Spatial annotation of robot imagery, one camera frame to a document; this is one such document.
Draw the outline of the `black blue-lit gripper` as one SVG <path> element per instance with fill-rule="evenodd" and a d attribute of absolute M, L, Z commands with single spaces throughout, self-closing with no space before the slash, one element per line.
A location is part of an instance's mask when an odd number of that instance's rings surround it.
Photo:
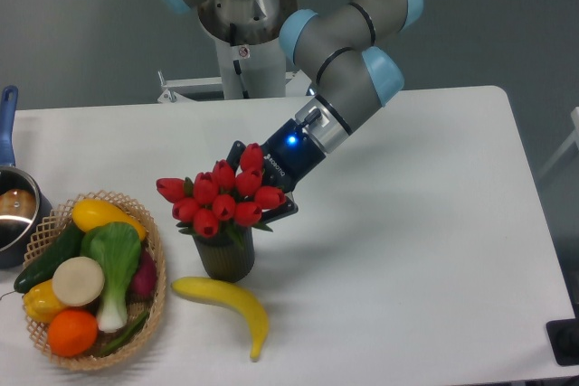
<path fill-rule="evenodd" d="M 240 167 L 245 149 L 246 145 L 236 140 L 225 158 L 234 172 Z M 262 214 L 261 222 L 269 225 L 298 212 L 298 205 L 294 202 L 293 194 L 289 192 L 293 192 L 297 183 L 321 163 L 326 155 L 306 133 L 302 132 L 294 119 L 288 120 L 269 137 L 261 145 L 261 151 L 264 183 L 278 187 L 286 193 L 285 203 Z"/>

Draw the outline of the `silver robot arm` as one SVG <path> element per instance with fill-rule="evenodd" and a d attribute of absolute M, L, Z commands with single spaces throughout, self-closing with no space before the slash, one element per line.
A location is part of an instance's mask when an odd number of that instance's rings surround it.
<path fill-rule="evenodd" d="M 213 39 L 223 95 L 259 99 L 286 94 L 286 67 L 314 91 L 264 144 L 264 181 L 291 193 L 402 87 L 403 75 L 376 42 L 413 24 L 423 0 L 348 0 L 321 16 L 297 0 L 164 0 L 196 11 Z"/>

